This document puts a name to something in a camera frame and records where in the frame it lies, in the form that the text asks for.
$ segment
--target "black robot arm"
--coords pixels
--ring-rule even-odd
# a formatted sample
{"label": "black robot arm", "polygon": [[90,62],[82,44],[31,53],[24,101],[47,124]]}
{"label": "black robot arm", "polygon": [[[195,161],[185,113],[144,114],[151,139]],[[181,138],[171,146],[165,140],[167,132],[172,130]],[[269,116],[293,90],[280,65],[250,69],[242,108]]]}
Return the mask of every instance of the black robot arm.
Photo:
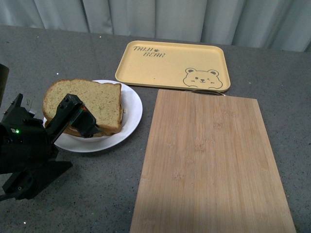
{"label": "black robot arm", "polygon": [[82,137],[101,131],[76,95],[64,97],[46,128],[42,120],[21,106],[22,102],[28,103],[19,94],[0,123],[0,174],[12,173],[2,187],[5,194],[0,201],[32,199],[72,167],[71,162],[55,161],[58,149],[54,142],[68,124]]}

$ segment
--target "white curtain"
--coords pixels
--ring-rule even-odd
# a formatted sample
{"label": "white curtain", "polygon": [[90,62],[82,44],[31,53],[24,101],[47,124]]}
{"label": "white curtain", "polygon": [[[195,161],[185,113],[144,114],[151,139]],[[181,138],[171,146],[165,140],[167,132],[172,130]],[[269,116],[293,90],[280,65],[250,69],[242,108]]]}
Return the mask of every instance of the white curtain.
{"label": "white curtain", "polygon": [[0,24],[311,51],[311,0],[0,0]]}

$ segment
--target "bread slice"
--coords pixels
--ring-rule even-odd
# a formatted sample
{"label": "bread slice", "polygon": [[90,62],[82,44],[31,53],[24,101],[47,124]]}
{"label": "bread slice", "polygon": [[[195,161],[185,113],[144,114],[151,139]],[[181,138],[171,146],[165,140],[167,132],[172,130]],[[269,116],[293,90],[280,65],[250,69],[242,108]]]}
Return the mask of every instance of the bread slice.
{"label": "bread slice", "polygon": [[[56,109],[65,95],[77,95],[88,110],[96,118],[96,123],[103,129],[103,133],[94,136],[111,135],[121,131],[121,84],[97,83],[84,79],[59,80],[52,84],[43,99],[43,115],[47,122],[51,121]],[[67,128],[64,133],[74,136],[80,134]]]}

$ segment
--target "plate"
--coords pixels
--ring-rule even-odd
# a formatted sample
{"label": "plate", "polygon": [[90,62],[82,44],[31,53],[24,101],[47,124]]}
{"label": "plate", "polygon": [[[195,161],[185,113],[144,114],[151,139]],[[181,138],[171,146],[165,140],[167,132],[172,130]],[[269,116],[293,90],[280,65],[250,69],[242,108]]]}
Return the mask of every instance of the plate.
{"label": "plate", "polygon": [[[94,80],[98,83],[119,83],[110,80]],[[138,126],[142,116],[142,103],[138,94],[129,86],[121,84],[121,104],[123,108],[122,129],[112,136],[104,136],[100,141],[83,142],[76,137],[62,133],[55,145],[72,152],[95,152],[112,147],[126,139]]]}

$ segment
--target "bear illustration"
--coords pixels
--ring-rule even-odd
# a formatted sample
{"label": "bear illustration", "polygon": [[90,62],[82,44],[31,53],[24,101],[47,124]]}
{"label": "bear illustration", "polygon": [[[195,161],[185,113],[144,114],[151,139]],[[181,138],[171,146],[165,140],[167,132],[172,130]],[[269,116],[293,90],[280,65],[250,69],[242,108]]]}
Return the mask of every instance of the bear illustration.
{"label": "bear illustration", "polygon": [[186,73],[184,84],[187,86],[195,86],[202,89],[219,89],[223,86],[223,83],[218,78],[219,73],[216,70],[210,69],[208,71],[203,71],[187,68]]}

